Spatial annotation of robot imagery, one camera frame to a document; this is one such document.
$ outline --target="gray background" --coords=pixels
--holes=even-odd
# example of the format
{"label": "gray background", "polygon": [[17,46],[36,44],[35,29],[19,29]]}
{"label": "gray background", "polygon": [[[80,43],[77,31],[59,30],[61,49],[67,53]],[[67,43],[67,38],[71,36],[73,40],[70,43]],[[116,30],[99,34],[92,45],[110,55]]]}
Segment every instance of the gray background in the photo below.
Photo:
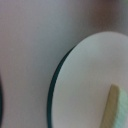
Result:
{"label": "gray background", "polygon": [[2,128],[47,128],[47,94],[61,58],[93,33],[127,35],[127,23],[127,0],[0,0]]}

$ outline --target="blurry surface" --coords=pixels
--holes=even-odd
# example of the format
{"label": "blurry surface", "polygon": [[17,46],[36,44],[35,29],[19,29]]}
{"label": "blurry surface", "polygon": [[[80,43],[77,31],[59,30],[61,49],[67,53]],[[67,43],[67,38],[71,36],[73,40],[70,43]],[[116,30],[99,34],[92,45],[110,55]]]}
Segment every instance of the blurry surface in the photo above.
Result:
{"label": "blurry surface", "polygon": [[46,128],[52,75],[64,54],[105,30],[128,35],[127,0],[1,0],[2,128]]}

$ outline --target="white circular object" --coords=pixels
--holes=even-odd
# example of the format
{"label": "white circular object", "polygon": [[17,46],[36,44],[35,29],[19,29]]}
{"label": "white circular object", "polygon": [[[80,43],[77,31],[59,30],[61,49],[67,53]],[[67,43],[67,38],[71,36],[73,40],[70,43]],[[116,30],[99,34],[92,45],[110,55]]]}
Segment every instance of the white circular object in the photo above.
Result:
{"label": "white circular object", "polygon": [[58,75],[53,128],[99,128],[113,83],[128,91],[128,37],[102,32],[86,38],[72,50]]}

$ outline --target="white plate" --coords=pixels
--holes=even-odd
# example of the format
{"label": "white plate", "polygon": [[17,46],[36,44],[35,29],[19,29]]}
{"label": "white plate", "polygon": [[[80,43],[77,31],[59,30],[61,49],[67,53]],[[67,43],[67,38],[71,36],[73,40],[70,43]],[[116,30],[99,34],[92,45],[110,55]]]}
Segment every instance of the white plate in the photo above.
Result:
{"label": "white plate", "polygon": [[128,91],[128,37],[114,32],[92,35],[72,50],[60,70],[53,128],[99,128],[112,83]]}

